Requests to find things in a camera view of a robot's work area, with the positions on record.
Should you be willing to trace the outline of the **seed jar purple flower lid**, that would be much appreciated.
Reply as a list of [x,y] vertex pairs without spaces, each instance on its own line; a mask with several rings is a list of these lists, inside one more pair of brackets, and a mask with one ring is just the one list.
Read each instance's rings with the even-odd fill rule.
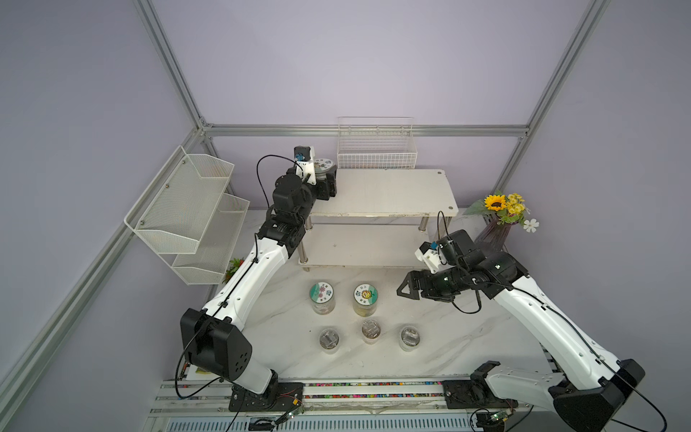
[[313,311],[319,315],[327,315],[336,306],[333,286],[328,282],[317,282],[310,289],[310,299]]

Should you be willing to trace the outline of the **seed jar green plant lid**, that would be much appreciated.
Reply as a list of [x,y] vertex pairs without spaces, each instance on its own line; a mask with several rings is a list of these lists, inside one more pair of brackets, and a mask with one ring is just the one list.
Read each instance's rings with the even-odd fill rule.
[[335,162],[328,158],[316,158],[314,160],[315,176],[318,181],[326,181],[328,175],[333,175],[338,169]]

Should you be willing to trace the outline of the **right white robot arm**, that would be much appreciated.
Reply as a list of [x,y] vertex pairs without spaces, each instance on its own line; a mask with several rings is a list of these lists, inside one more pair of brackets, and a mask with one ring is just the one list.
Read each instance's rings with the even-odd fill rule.
[[480,387],[497,399],[551,410],[575,431],[600,431],[645,376],[636,361],[618,359],[568,319],[506,252],[460,258],[436,274],[411,271],[397,294],[453,302],[469,290],[484,293],[508,311],[561,368],[558,374],[539,374],[488,361],[474,374]]

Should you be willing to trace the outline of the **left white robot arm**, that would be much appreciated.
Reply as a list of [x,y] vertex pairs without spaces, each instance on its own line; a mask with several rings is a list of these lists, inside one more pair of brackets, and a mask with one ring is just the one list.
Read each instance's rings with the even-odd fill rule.
[[272,391],[276,374],[253,358],[243,329],[270,280],[302,244],[315,203],[337,195],[337,172],[324,162],[299,163],[276,180],[247,259],[203,309],[182,316],[178,366],[195,365],[257,395]]

